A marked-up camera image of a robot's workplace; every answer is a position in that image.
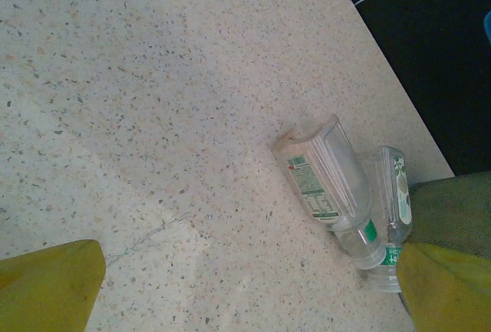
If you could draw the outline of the grey waste bin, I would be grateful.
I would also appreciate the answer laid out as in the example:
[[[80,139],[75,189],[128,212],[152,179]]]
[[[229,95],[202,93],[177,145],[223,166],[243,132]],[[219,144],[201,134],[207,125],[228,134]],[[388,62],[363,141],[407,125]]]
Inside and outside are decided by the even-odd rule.
[[[491,171],[415,184],[410,202],[409,242],[491,260]]]

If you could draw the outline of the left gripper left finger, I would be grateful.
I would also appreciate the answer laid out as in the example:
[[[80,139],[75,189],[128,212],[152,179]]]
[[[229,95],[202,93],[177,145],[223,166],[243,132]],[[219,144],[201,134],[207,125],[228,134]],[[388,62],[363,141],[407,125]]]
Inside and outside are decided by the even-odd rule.
[[[0,260],[0,332],[85,332],[105,271],[93,239]]]

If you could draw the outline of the clear bottle green neck band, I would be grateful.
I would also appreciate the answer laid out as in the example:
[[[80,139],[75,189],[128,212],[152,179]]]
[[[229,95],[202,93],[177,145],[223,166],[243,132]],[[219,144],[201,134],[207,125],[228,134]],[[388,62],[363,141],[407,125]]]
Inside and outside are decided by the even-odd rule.
[[[367,280],[376,291],[399,293],[397,261],[412,230],[412,213],[405,158],[390,147],[361,154],[361,164],[371,184],[371,219],[384,246],[384,260],[367,271]]]

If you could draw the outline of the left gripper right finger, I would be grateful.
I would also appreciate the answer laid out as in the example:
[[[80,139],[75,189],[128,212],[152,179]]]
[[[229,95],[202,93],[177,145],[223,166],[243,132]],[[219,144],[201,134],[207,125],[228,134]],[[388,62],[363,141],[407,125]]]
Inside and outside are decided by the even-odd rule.
[[[407,243],[397,279],[416,332],[491,332],[491,261]]]

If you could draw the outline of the clear bottle white green label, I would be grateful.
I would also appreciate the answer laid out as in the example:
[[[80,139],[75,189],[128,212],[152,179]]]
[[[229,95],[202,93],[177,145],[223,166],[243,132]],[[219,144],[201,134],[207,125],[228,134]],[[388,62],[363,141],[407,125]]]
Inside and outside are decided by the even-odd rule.
[[[354,266],[377,267],[385,247],[371,219],[373,192],[338,116],[297,125],[272,152],[302,208],[334,234]]]

